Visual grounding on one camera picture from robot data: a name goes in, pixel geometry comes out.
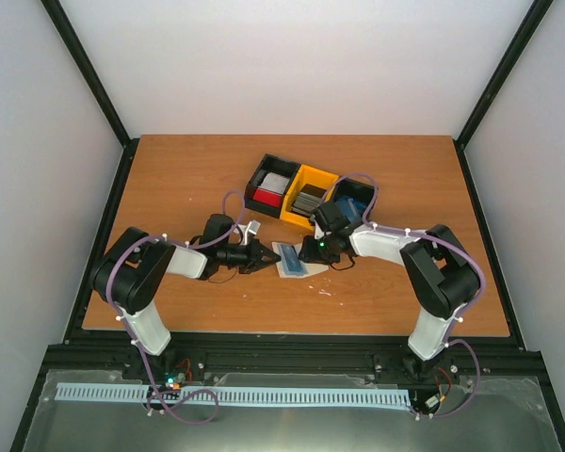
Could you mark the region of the beige card holder wallet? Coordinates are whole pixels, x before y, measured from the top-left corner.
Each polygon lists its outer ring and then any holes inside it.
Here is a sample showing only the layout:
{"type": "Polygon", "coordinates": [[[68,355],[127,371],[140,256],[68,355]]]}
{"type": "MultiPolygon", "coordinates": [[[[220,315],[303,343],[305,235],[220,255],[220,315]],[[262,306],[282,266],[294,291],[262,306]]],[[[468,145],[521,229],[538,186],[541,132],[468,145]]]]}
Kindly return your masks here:
{"type": "Polygon", "coordinates": [[[280,257],[275,266],[279,277],[282,279],[304,279],[324,273],[330,269],[326,265],[301,261],[299,259],[300,244],[291,245],[283,242],[273,242],[272,249],[280,257]]]}

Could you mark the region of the blue credit card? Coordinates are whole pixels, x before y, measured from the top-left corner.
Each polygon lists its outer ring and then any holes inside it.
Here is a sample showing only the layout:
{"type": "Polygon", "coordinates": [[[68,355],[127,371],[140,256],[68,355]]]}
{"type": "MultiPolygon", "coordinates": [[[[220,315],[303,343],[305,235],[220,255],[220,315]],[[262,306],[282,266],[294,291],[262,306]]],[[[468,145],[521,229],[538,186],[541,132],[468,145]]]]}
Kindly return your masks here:
{"type": "Polygon", "coordinates": [[[282,269],[285,275],[303,276],[308,274],[306,265],[300,261],[299,255],[293,245],[280,243],[279,252],[282,257],[282,269]]]}

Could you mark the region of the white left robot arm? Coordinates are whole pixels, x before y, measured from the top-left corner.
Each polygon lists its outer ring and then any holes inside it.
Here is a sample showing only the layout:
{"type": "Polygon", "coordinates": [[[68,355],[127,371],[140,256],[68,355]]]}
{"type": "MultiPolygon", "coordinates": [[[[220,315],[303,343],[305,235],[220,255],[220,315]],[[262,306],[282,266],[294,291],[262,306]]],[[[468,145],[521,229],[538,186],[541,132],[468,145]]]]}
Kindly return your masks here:
{"type": "Polygon", "coordinates": [[[90,285],[116,311],[131,343],[146,352],[143,365],[157,379],[170,377],[177,356],[167,349],[170,331],[154,299],[167,274],[207,281],[225,266],[251,274],[278,264],[282,257],[256,237],[260,223],[240,225],[224,214],[213,214],[203,233],[175,244],[128,228],[92,270],[90,285]]]}

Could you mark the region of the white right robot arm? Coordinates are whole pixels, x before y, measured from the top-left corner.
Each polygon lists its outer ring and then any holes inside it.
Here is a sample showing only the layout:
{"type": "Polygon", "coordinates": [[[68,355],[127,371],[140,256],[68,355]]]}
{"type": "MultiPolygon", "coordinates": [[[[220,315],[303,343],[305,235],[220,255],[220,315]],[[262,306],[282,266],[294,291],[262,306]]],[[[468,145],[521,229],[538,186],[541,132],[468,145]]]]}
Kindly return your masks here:
{"type": "Polygon", "coordinates": [[[420,304],[408,346],[422,361],[449,346],[462,312],[486,290],[481,267],[443,224],[421,231],[352,221],[335,202],[316,207],[311,222],[315,233],[303,239],[299,252],[305,263],[333,266],[346,255],[350,261],[376,258],[405,268],[420,304]]]}

